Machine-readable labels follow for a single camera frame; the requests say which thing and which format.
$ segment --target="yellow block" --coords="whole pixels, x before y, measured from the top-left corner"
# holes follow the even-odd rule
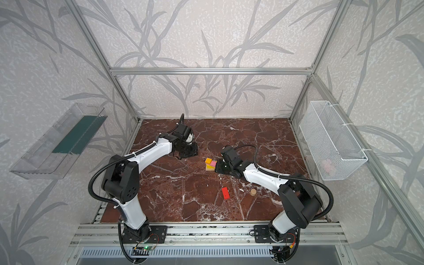
[[[206,171],[214,171],[215,167],[206,165]]]

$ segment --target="transparent acrylic bin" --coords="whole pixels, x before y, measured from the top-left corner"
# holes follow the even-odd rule
[[[329,101],[311,101],[299,127],[323,180],[346,179],[368,160]]]
[[[10,169],[11,172],[26,179],[62,179],[80,156],[75,148],[81,146],[81,140],[87,137],[87,131],[97,128],[104,122],[101,115],[103,107],[83,106],[75,103]],[[71,143],[67,152],[53,152],[69,132],[85,116],[90,118],[81,137]]]

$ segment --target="red block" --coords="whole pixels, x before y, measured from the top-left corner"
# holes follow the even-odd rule
[[[222,195],[224,195],[224,200],[230,199],[230,194],[228,193],[227,187],[222,188]]]

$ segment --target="metal grate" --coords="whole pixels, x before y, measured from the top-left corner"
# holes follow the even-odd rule
[[[368,160],[329,101],[311,101],[299,127],[323,180],[346,179]]]
[[[149,258],[172,257],[270,257],[269,246],[158,246],[152,251],[144,251]],[[132,248],[127,248],[130,255]],[[119,258],[123,257],[120,247],[84,247],[80,258]]]

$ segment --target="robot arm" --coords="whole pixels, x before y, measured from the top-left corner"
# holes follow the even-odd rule
[[[251,161],[242,160],[232,146],[226,146],[221,154],[223,159],[217,161],[215,172],[256,183],[280,196],[284,211],[278,214],[268,225],[274,241],[281,241],[284,234],[292,228],[306,228],[322,207],[322,200],[311,184],[270,176],[264,173],[264,170],[257,168]],[[277,176],[290,176],[268,169],[266,172]],[[300,174],[290,177],[305,178]]]
[[[115,167],[109,167],[103,177],[101,187],[108,195],[117,202],[122,209],[125,225],[132,229],[134,235],[144,240],[149,235],[149,221],[143,213],[138,201],[139,175],[151,163],[160,157],[179,152],[181,158],[197,155],[197,143],[193,141],[193,131],[183,124],[184,115],[180,122],[169,133],[159,134],[156,141],[143,149],[133,152],[127,156],[115,155],[109,163],[123,160]]]

